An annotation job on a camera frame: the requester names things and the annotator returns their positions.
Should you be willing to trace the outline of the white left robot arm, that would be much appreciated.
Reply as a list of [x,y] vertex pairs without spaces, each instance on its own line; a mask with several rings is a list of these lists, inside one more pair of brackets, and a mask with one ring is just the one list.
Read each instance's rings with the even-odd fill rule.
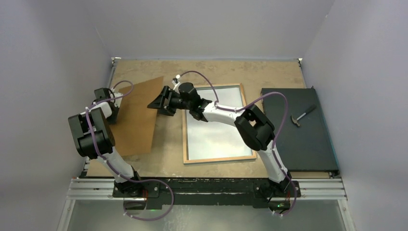
[[118,190],[137,197],[143,192],[143,183],[134,168],[118,153],[110,128],[117,121],[124,95],[109,88],[97,89],[94,94],[96,99],[91,106],[68,118],[76,150],[80,156],[100,162],[114,177]]

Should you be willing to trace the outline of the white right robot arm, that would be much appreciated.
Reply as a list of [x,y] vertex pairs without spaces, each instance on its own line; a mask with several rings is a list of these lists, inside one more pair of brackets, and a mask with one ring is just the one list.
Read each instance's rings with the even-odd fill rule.
[[147,107],[166,116],[173,116],[178,109],[186,110],[198,121],[220,122],[235,127],[243,142],[261,157],[271,192],[281,196],[288,191],[292,177],[276,146],[279,133],[255,103],[241,108],[222,106],[218,100],[202,98],[192,83],[185,82],[174,89],[163,87]]

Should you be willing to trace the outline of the small black hammer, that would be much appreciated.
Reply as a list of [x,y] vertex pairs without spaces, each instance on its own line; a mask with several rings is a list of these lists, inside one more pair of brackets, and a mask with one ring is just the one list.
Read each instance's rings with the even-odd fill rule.
[[302,119],[304,116],[308,115],[309,113],[311,113],[312,111],[314,111],[316,109],[316,105],[313,104],[311,106],[309,106],[301,115],[299,115],[298,117],[294,117],[293,115],[291,115],[291,121],[292,123],[297,126],[298,128],[301,126],[299,123],[299,120]]

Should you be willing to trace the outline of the dark green flat box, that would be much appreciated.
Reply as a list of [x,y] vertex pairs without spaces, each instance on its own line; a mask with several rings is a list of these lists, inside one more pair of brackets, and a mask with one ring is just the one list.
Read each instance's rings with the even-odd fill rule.
[[[277,149],[290,172],[336,172],[339,170],[332,142],[316,90],[263,88],[261,94],[280,92],[287,98],[288,113],[277,139]],[[300,127],[291,121],[309,106],[314,111],[299,120]]]

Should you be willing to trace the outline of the aluminium front rail frame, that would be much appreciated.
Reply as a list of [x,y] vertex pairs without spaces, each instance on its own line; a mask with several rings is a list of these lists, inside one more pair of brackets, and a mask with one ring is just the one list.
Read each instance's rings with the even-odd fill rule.
[[112,179],[73,179],[60,231],[353,231],[341,179],[300,179],[301,197],[283,217],[251,206],[175,205],[162,219],[124,216]]

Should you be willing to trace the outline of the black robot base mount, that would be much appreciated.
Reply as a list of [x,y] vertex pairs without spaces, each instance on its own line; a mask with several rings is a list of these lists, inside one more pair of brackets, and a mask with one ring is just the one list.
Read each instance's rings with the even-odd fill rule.
[[146,202],[147,209],[163,205],[245,205],[289,209],[289,199],[301,197],[299,182],[274,183],[268,178],[142,178],[141,183],[114,183],[114,198]]

